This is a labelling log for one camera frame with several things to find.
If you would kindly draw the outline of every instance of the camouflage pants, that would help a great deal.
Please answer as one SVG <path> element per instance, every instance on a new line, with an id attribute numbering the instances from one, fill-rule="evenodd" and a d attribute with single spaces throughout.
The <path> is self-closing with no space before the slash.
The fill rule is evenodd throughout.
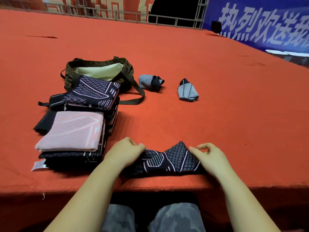
<path id="1" fill-rule="evenodd" d="M 174 203 L 161 208 L 148 226 L 149 232 L 205 231 L 198 207 L 192 203 Z M 134 212 L 119 204 L 110 204 L 102 232 L 134 232 Z"/>

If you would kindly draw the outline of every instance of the red tablecloth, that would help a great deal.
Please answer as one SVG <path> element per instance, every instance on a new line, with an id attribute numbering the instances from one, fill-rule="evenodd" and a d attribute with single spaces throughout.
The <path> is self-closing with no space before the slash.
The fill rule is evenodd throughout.
<path id="1" fill-rule="evenodd" d="M 180 140 L 188 146 L 212 142 L 249 187 L 272 187 L 265 190 L 272 207 L 309 202 L 303 191 L 299 199 L 274 200 L 271 194 L 274 187 L 309 188 L 308 69 L 209 31 L 9 10 L 0 10 L 0 19 L 0 194 L 5 209 L 0 227 L 5 231 L 56 214 L 63 205 L 48 195 L 71 194 L 87 178 L 30 172 L 41 138 L 33 127 L 45 113 L 37 101 L 64 92 L 60 71 L 73 58 L 125 57 L 136 80 L 141 74 L 165 80 L 159 93 L 146 91 L 142 104 L 119 107 L 107 150 L 126 136 L 159 151 Z M 183 78 L 195 86 L 198 101 L 179 100 Z M 213 185 L 203 175 L 119 179 L 115 185 L 116 191 L 207 189 Z M 28 195 L 36 203 L 30 204 Z"/>

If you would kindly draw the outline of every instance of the pink folded cloth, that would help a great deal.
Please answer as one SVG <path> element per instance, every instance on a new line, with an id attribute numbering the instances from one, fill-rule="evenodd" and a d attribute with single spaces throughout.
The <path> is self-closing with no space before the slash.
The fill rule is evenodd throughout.
<path id="1" fill-rule="evenodd" d="M 100 112 L 57 112 L 51 130 L 35 148 L 40 152 L 94 152 L 98 149 L 103 120 L 103 113 Z"/>

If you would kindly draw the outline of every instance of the camouflage bag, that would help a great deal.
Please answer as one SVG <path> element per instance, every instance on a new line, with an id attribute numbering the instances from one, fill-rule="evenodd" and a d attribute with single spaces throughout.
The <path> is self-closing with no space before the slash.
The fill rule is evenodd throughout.
<path id="1" fill-rule="evenodd" d="M 138 105 L 145 98 L 144 90 L 137 84 L 133 77 L 133 66 L 128 62 L 126 58 L 118 58 L 114 56 L 114 59 L 108 61 L 87 61 L 80 58 L 75 58 L 66 64 L 60 76 L 65 80 L 64 89 L 71 91 L 78 83 L 81 75 L 91 76 L 93 78 L 117 82 L 120 84 L 120 93 L 125 93 L 132 88 L 132 86 L 141 95 L 140 98 L 135 98 L 126 101 L 120 101 L 119 104 L 125 105 Z"/>

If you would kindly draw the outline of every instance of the forearm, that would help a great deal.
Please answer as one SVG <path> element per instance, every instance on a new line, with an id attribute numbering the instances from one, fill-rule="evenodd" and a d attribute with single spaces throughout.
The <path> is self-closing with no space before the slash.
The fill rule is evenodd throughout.
<path id="1" fill-rule="evenodd" d="M 219 176 L 226 206 L 235 232 L 280 231 L 248 187 L 232 171 Z"/>
<path id="2" fill-rule="evenodd" d="M 114 183 L 121 169 L 102 162 L 45 232 L 101 231 Z"/>

